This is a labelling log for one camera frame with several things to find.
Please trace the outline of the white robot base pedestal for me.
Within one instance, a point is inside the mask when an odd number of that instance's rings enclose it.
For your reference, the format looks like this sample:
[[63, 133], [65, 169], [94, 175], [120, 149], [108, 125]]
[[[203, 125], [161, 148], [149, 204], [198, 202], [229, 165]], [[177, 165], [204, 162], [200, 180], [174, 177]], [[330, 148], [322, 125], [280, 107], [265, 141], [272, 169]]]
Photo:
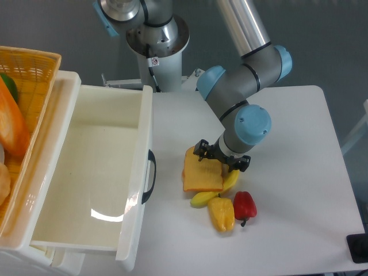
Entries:
[[182, 52], [188, 45], [189, 28], [178, 15], [163, 26], [142, 24], [126, 33], [135, 53], [141, 83], [154, 92], [175, 92], [182, 85]]

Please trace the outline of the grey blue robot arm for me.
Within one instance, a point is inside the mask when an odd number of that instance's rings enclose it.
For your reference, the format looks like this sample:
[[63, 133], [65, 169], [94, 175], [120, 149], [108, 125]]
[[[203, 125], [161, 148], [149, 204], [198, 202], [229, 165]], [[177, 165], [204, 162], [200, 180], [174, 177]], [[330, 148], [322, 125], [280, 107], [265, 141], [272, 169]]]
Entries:
[[[268, 112], [248, 98], [285, 77], [292, 69], [290, 53], [273, 45], [252, 1], [217, 1], [217, 7], [241, 58], [227, 71], [206, 70], [197, 89], [224, 127], [214, 144], [205, 140], [194, 147], [199, 159], [216, 159], [230, 171], [246, 171], [247, 152], [271, 128]], [[124, 34], [136, 54], [142, 85], [170, 92], [182, 84], [182, 51], [189, 42], [185, 21], [174, 14], [171, 1], [96, 1], [94, 4], [111, 36]]]

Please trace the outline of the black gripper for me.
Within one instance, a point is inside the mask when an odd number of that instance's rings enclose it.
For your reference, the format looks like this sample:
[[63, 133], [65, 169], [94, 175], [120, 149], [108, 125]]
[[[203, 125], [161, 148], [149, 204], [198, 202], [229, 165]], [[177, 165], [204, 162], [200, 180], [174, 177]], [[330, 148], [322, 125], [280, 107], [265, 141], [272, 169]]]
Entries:
[[236, 158], [234, 156], [226, 156], [220, 149], [220, 146], [215, 143], [209, 145], [208, 141], [201, 139], [193, 149], [193, 154], [198, 156], [198, 161], [201, 162], [203, 159], [216, 159], [222, 164], [228, 165], [228, 172], [231, 173], [234, 170], [245, 172], [250, 166], [251, 157], [243, 155], [242, 157]]

